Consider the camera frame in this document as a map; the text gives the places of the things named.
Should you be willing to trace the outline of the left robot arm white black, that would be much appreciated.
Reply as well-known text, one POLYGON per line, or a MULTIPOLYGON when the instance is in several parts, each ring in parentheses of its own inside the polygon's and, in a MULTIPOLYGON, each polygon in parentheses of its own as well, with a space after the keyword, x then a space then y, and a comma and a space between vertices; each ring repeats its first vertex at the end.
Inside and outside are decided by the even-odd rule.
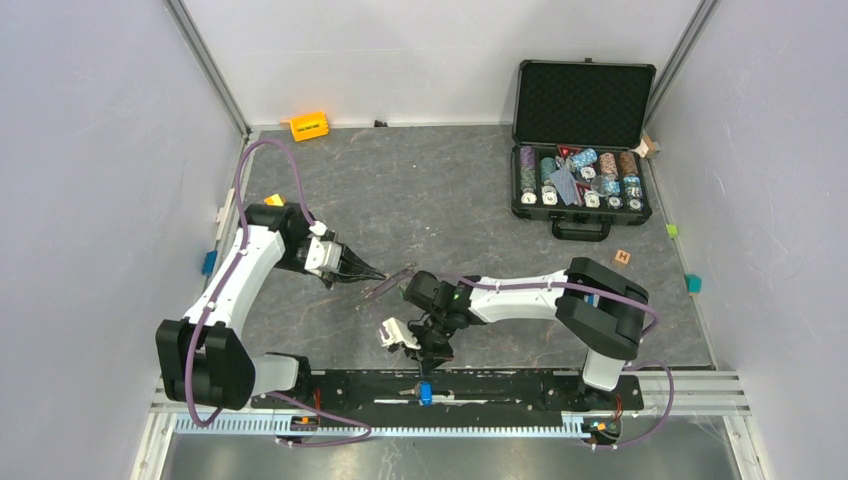
POLYGON ((295 408, 312 399, 306 357, 256 357, 241 342, 262 285, 275 269, 313 276, 326 288, 386 276, 307 215, 297 203, 249 205, 245 225, 200 298, 181 319, 161 322, 155 343, 169 400, 239 410, 269 391, 295 408))

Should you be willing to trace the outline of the key with blue tag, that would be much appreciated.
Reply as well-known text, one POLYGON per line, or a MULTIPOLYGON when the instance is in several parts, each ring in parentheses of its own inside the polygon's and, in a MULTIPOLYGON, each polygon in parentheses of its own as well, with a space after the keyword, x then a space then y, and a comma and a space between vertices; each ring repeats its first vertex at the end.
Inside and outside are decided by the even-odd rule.
POLYGON ((401 390, 398 394, 401 396, 414 396, 422 406, 429 406, 433 403, 432 385, 426 381, 420 381, 414 387, 401 390))

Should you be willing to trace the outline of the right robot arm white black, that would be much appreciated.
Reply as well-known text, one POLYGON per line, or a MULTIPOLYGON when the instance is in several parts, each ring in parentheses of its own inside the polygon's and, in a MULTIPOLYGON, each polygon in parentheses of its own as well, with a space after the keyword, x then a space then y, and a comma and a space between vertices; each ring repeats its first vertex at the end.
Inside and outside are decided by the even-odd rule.
POLYGON ((617 396, 619 377, 637 358, 649 329, 645 318, 658 316, 645 288, 587 257, 524 278, 418 271, 403 298, 421 310, 421 318, 384 321, 381 339, 388 350, 402 349, 423 373, 453 359, 450 340, 460 330, 512 320, 563 325, 587 348, 577 392, 591 408, 617 396))

